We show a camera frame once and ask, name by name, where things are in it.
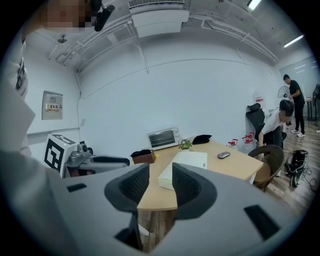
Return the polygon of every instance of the wooden table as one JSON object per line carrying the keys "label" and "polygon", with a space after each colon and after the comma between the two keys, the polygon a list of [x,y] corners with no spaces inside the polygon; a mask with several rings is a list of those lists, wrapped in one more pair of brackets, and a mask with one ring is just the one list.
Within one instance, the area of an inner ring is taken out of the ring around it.
{"label": "wooden table", "polygon": [[[212,140],[209,143],[193,145],[191,150],[208,154],[208,169],[210,171],[245,181],[250,180],[251,183],[253,183],[256,172],[263,165],[259,160]],[[224,151],[230,152],[231,155],[225,159],[219,159],[217,155]],[[138,210],[168,211],[177,209],[176,193],[173,190],[160,187],[157,178],[178,152],[180,152],[178,146],[154,152],[158,157],[154,163],[150,164],[149,186],[137,207]]]}

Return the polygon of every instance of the brown box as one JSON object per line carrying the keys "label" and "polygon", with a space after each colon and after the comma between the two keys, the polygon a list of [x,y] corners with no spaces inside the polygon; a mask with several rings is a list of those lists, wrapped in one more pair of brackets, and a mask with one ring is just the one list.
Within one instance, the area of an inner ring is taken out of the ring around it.
{"label": "brown box", "polygon": [[134,164],[153,164],[156,160],[155,152],[151,150],[151,154],[145,154],[141,156],[132,157]]}

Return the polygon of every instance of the white sneakers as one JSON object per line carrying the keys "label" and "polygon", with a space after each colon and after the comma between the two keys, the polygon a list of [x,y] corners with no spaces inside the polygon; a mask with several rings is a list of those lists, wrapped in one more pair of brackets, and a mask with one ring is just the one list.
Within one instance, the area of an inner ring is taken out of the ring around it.
{"label": "white sneakers", "polygon": [[298,130],[296,130],[296,129],[292,130],[291,133],[292,133],[292,134],[297,134],[297,136],[298,136],[299,138],[302,138],[302,137],[305,136],[302,132],[300,132],[300,131],[298,131]]}
{"label": "white sneakers", "polygon": [[300,133],[298,133],[298,135],[297,135],[299,138],[302,138],[302,137],[304,137],[305,135],[302,133],[302,132],[300,132]]}

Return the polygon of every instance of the air conditioner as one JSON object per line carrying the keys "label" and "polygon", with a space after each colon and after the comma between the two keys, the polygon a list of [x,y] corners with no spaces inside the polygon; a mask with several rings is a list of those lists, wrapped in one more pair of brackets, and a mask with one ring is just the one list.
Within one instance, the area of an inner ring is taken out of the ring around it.
{"label": "air conditioner", "polygon": [[129,0],[131,14],[139,14],[156,10],[181,10],[185,0]]}
{"label": "air conditioner", "polygon": [[137,10],[131,12],[134,13],[132,20],[139,38],[165,33],[179,33],[182,22],[187,22],[189,19],[189,11],[182,9],[184,3],[184,0],[129,1],[130,11],[139,8],[139,12]]}

